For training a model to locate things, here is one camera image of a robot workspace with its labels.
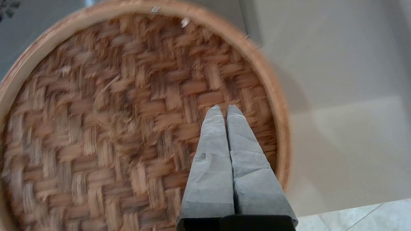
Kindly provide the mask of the right gripper grey padded left finger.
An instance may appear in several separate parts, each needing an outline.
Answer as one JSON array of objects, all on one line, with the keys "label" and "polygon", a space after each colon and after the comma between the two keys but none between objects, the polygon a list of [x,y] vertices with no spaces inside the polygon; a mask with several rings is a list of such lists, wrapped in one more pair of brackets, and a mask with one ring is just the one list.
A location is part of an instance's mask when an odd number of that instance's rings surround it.
[{"label": "right gripper grey padded left finger", "polygon": [[181,219],[221,218],[235,213],[232,161],[219,105],[204,118],[181,203]]}]

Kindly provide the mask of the right gripper grey padded right finger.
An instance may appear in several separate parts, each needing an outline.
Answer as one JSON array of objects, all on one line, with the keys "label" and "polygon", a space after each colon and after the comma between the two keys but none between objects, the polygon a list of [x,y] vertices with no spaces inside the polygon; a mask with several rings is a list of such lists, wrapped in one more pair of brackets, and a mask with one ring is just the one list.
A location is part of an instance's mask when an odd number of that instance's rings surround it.
[{"label": "right gripper grey padded right finger", "polygon": [[232,160],[235,212],[241,215],[297,217],[258,143],[246,117],[236,105],[226,113]]}]

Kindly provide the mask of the woven bamboo steamer lid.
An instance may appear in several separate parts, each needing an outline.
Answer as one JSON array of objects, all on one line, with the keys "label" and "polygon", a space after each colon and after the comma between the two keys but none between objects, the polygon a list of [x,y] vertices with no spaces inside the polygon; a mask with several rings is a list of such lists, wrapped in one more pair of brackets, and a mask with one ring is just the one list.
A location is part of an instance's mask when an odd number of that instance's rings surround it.
[{"label": "woven bamboo steamer lid", "polygon": [[286,189],[285,100],[238,28],[174,0],[65,17],[0,83],[0,231],[173,230],[216,104],[242,110]]}]

